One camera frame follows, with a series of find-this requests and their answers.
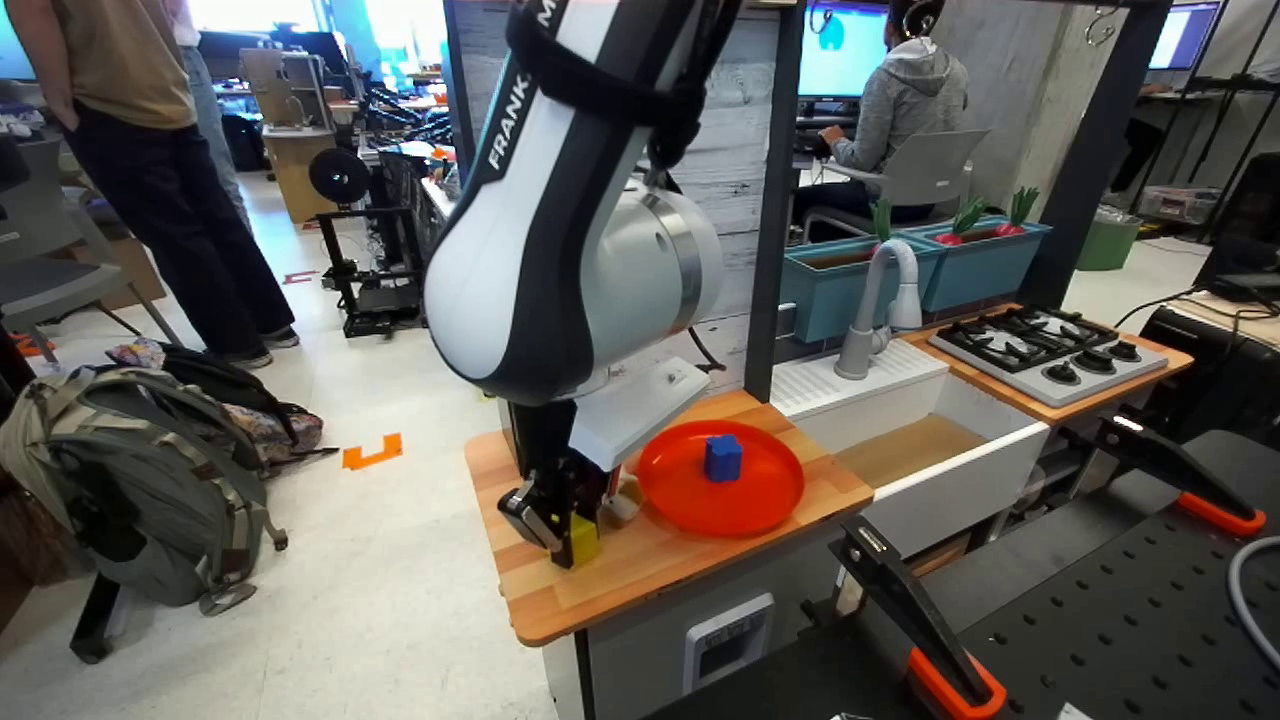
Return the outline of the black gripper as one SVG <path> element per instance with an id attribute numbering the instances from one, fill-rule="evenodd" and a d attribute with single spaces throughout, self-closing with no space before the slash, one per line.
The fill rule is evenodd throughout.
<path id="1" fill-rule="evenodd" d="M 563 553 L 568 522 L 597 522 L 610 474 L 568 443 L 571 402 L 510 406 L 508 440 L 519 485 L 495 501 L 498 516 L 536 549 Z"/>

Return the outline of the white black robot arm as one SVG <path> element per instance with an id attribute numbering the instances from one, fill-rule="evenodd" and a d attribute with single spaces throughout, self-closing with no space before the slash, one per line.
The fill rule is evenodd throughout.
<path id="1" fill-rule="evenodd" d="M 718 294 L 725 246 L 673 186 L 744 0 L 514 0 L 474 160 L 426 261 L 440 360 L 510 414 L 504 522 L 552 555 L 707 374 L 636 355 Z"/>

